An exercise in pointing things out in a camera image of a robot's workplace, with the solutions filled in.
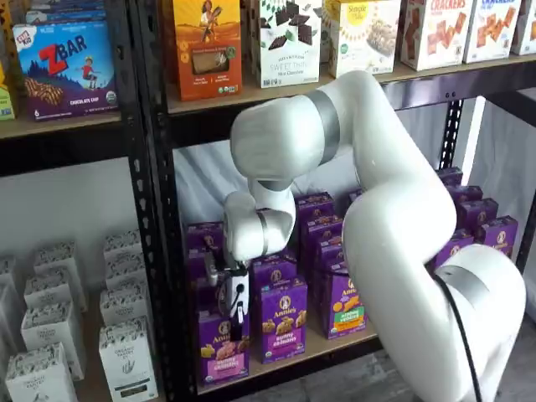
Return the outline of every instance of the orange snack box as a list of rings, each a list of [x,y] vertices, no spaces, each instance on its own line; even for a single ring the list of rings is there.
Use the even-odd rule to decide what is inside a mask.
[[[240,2],[173,0],[173,11],[181,99],[240,92]]]

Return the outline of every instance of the silver band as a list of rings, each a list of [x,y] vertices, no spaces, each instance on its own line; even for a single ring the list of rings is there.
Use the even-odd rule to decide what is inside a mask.
[[[306,94],[318,110],[322,126],[324,128],[324,154],[320,164],[331,161],[338,150],[341,141],[341,126],[338,122],[338,114],[329,96],[321,90],[314,90]]]

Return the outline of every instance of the purple cereal box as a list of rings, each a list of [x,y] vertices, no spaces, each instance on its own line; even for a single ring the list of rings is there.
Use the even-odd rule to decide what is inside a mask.
[[[459,167],[446,167],[436,170],[437,176],[446,186],[458,186],[461,184],[463,172]]]
[[[336,258],[325,262],[323,269],[321,320],[327,339],[364,330],[367,325],[365,308],[348,276],[344,260]]]
[[[300,276],[260,289],[262,363],[305,352],[307,284]]]
[[[435,258],[430,262],[429,268],[435,270],[445,261],[447,261],[452,255],[460,251],[463,247],[467,245],[472,245],[473,236],[471,232],[467,229],[459,229],[454,232],[454,235],[448,241],[448,243],[441,249]]]
[[[489,245],[504,254],[512,256],[513,243],[516,241],[518,221],[510,215],[502,216],[481,225],[476,234],[475,241]]]
[[[456,228],[465,228],[474,231],[481,224],[495,219],[498,208],[499,204],[492,198],[459,203],[457,207],[458,222]]]
[[[242,340],[230,341],[231,324],[217,309],[198,313],[199,360],[204,384],[246,377],[250,366],[250,317],[244,317]]]

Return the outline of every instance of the cardboard box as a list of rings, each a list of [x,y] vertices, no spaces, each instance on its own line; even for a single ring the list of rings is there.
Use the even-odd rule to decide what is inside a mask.
[[[463,61],[507,58],[520,4],[521,0],[474,0]]]
[[[305,352],[307,284],[300,276],[260,290],[262,363]]]
[[[145,318],[103,327],[99,353],[114,402],[144,402],[158,397]]]
[[[521,0],[518,23],[512,39],[515,54],[536,53],[536,1]]]
[[[87,290],[85,278],[80,269],[80,258],[74,241],[66,241],[55,245],[48,245],[39,249],[33,261],[33,270],[36,274],[44,274],[55,268],[65,267],[69,272],[73,297],[82,312],[87,311]]]
[[[10,358],[6,385],[13,402],[78,402],[61,343]]]
[[[393,71],[400,0],[332,0],[329,71],[338,78],[353,70]]]
[[[231,323],[217,308],[198,312],[201,381],[216,384],[247,377],[250,367],[250,315],[244,317],[242,340],[230,341]]]
[[[24,314],[21,333],[28,350],[62,343],[73,380],[84,379],[87,357],[80,322],[72,303],[29,308]]]
[[[183,101],[242,91],[240,3],[173,0]]]
[[[408,0],[400,60],[417,71],[461,63],[472,0]]]
[[[260,87],[318,82],[322,0],[264,2],[257,7]]]

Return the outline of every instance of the gray stripe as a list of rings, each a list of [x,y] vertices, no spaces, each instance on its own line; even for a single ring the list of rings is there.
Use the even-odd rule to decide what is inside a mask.
[[[457,265],[446,265],[435,273],[449,286],[459,291],[478,310],[484,300],[489,300],[489,289],[481,279],[472,272]]]
[[[306,94],[318,110],[324,128],[324,154],[320,164],[331,161],[337,153],[338,144],[341,141],[341,127],[338,122],[338,114],[329,96],[321,90],[314,90]]]
[[[257,216],[259,217],[260,226],[262,226],[262,237],[263,237],[264,244],[262,245],[261,256],[263,256],[263,255],[266,255],[266,251],[268,251],[268,233],[267,233],[268,225],[266,224],[266,218],[262,214],[262,212],[257,212]]]

